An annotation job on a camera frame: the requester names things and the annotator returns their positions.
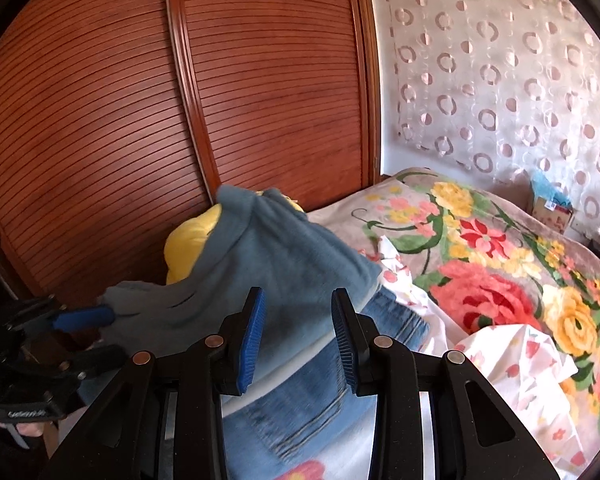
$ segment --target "metal screw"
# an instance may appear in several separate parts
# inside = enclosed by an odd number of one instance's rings
[[[210,335],[205,339],[205,345],[207,345],[209,348],[218,348],[219,346],[222,346],[223,343],[224,339],[222,339],[222,336],[218,334]]]
[[[374,338],[374,345],[378,348],[389,348],[392,344],[394,341],[389,336],[379,335]]]
[[[464,354],[458,350],[452,350],[446,355],[446,358],[455,365],[461,365],[464,363]]]
[[[145,365],[150,360],[151,360],[151,354],[149,354],[149,352],[146,352],[145,350],[142,350],[141,352],[137,352],[136,354],[134,354],[134,357],[133,357],[133,362],[136,365]]]

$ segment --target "brown wooden panel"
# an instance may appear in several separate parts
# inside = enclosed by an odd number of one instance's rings
[[[351,0],[186,0],[185,10],[223,182],[279,187],[309,210],[367,185]]]
[[[0,232],[25,284],[84,304],[163,282],[167,234],[208,205],[166,0],[31,0],[0,40]]]

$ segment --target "blue jeans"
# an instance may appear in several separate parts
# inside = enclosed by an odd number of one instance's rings
[[[381,334],[418,350],[429,325],[381,288],[362,314]],[[344,378],[336,340],[267,395],[223,419],[224,446],[232,480],[271,480],[306,460],[367,410],[375,397],[356,397]]]

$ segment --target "curtain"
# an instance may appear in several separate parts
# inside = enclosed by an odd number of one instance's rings
[[[600,238],[600,41],[577,10],[567,0],[374,3],[382,65],[393,65],[382,74],[384,134],[433,155],[433,169],[495,187],[543,171]]]

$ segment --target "human hand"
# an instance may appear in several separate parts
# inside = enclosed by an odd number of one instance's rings
[[[16,424],[16,430],[22,436],[42,436],[45,425],[42,422],[23,422]],[[6,428],[6,425],[0,422],[0,428]]]

